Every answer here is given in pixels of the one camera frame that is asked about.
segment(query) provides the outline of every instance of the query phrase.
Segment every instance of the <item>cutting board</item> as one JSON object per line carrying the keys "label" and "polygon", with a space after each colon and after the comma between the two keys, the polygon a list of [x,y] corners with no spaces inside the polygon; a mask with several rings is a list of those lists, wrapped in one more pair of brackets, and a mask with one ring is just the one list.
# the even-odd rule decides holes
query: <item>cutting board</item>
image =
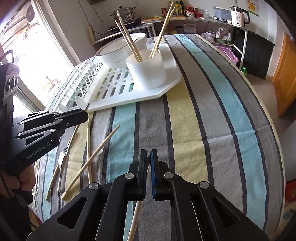
{"label": "cutting board", "polygon": [[[171,20],[174,20],[174,19],[186,19],[186,17],[185,16],[172,16],[171,17]],[[141,22],[151,22],[151,21],[154,21],[154,20],[160,20],[160,18],[154,18],[154,17],[150,17],[150,18],[146,18],[146,19],[143,19],[143,20],[141,20]]]}

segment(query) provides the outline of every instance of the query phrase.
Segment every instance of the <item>floor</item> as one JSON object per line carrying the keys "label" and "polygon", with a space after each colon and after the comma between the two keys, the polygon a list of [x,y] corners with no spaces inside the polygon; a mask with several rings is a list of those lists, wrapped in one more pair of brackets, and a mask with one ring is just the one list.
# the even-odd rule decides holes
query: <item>floor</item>
{"label": "floor", "polygon": [[274,122],[278,136],[280,136],[293,123],[293,118],[296,115],[296,103],[291,105],[284,117],[279,118],[273,84],[268,80],[261,79],[251,74],[248,74],[247,79],[253,85],[267,108]]}

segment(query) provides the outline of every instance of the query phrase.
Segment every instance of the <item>white kettle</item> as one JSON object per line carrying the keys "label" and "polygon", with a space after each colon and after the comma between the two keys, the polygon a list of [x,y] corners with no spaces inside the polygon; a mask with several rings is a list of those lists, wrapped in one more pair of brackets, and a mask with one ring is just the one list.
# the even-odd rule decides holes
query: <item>white kettle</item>
{"label": "white kettle", "polygon": [[[250,14],[247,10],[240,7],[231,6],[231,21],[233,25],[244,27],[245,24],[250,23]],[[248,21],[244,21],[244,13],[248,16]]]}

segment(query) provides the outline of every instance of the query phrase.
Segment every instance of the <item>orange door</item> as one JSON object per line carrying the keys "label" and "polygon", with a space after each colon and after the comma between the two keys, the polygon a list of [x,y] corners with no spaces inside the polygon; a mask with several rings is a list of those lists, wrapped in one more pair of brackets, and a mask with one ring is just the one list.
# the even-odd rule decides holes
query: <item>orange door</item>
{"label": "orange door", "polygon": [[279,64],[272,80],[276,93],[279,117],[282,117],[296,98],[296,43],[287,34]]}

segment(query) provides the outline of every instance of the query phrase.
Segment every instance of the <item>white dish drying rack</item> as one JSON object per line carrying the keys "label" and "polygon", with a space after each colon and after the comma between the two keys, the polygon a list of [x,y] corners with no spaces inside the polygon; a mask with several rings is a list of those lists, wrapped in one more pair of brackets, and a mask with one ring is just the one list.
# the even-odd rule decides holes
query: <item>white dish drying rack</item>
{"label": "white dish drying rack", "polygon": [[58,107],[64,112],[77,108],[84,109],[90,103],[88,112],[93,112],[161,97],[180,82],[181,73],[169,46],[160,44],[159,50],[167,74],[167,80],[160,87],[152,90],[138,90],[128,69],[110,69],[98,63],[96,66],[93,64],[83,78],[76,77],[72,83],[68,84],[58,102]]}

